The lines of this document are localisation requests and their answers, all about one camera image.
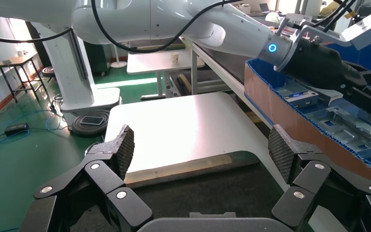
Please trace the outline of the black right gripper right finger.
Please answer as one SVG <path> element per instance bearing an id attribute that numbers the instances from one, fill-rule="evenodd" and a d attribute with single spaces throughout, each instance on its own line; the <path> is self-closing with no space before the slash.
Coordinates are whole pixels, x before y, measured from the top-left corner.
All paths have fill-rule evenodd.
<path id="1" fill-rule="evenodd" d="M 371 232 L 371 180 L 332 162 L 317 146 L 292 139 L 280 125 L 268 150 L 287 191 L 272 217 L 292 231 L 305 229 L 316 208 L 330 211 L 349 232 Z"/>

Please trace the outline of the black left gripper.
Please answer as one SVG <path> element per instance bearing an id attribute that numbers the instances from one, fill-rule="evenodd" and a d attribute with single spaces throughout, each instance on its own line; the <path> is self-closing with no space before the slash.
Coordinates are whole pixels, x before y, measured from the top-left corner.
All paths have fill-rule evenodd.
<path id="1" fill-rule="evenodd" d="M 283 73 L 309 85 L 343 93 L 343 98 L 371 114 L 371 71 L 342 60 L 340 53 L 301 39 Z"/>

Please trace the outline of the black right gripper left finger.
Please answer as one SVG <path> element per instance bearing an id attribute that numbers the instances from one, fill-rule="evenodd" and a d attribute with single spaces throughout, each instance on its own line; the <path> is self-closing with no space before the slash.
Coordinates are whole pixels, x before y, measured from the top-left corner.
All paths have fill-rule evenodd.
<path id="1" fill-rule="evenodd" d="M 134 148 L 128 125 L 115 139 L 92 146 L 76 167 L 35 191 L 20 230 L 68 232 L 85 211 L 98 206 L 115 231 L 138 231 L 153 212 L 124 182 Z"/>

